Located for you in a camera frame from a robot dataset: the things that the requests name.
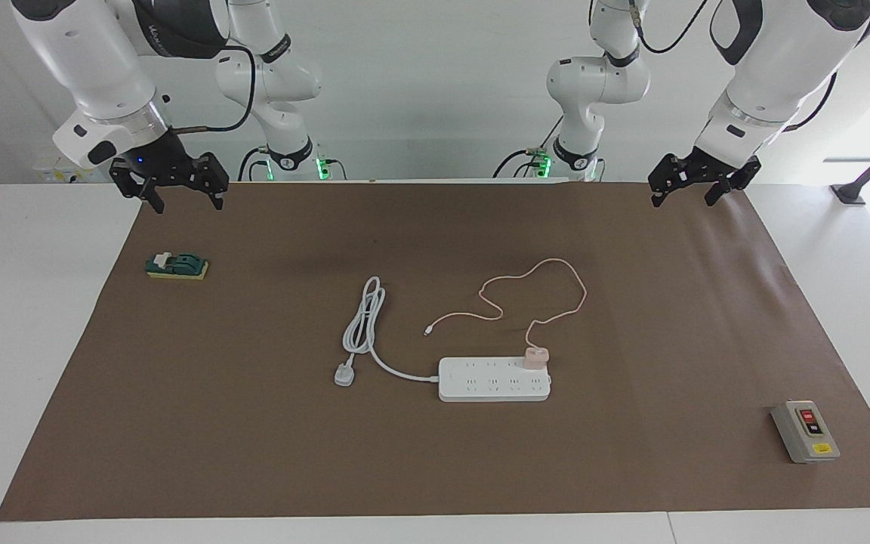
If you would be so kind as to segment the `white power strip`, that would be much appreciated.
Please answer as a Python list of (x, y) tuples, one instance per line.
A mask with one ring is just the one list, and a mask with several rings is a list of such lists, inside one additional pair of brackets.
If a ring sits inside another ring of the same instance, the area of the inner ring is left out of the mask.
[(548, 369), (527, 369), (522, 356), (444, 357), (439, 399), (447, 403), (541, 402), (551, 392)]

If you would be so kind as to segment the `white box with yellow labels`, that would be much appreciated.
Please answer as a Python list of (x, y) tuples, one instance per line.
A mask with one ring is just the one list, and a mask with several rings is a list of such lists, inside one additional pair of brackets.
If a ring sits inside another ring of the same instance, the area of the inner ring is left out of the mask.
[(39, 181), (58, 184), (111, 184), (110, 176), (100, 168), (80, 168), (58, 155), (39, 157), (32, 165)]

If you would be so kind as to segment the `brown paper table mat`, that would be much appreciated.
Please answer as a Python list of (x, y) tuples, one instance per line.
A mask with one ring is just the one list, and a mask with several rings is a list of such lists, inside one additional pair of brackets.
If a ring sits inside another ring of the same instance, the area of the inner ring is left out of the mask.
[[(0, 521), (870, 507), (870, 409), (746, 195), (244, 184), (140, 210)], [(203, 280), (149, 277), (160, 252)], [(444, 357), (547, 348), (541, 402)], [(812, 400), (841, 452), (795, 464)]]

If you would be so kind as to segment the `green knife switch yellow base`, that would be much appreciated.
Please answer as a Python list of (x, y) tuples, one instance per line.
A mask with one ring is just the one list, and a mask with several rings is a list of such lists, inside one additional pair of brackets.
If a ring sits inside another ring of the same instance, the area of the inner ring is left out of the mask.
[(206, 277), (207, 271), (207, 259), (189, 252), (178, 255), (160, 252), (148, 259), (144, 265), (144, 272), (149, 277), (159, 279), (200, 281)]

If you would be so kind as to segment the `grey push button switch box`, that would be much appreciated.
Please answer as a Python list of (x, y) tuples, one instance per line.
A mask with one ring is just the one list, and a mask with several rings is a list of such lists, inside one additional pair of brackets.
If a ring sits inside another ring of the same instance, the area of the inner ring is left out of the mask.
[(835, 438), (812, 400), (787, 400), (774, 406), (770, 416), (795, 464), (838, 460), (841, 452)]

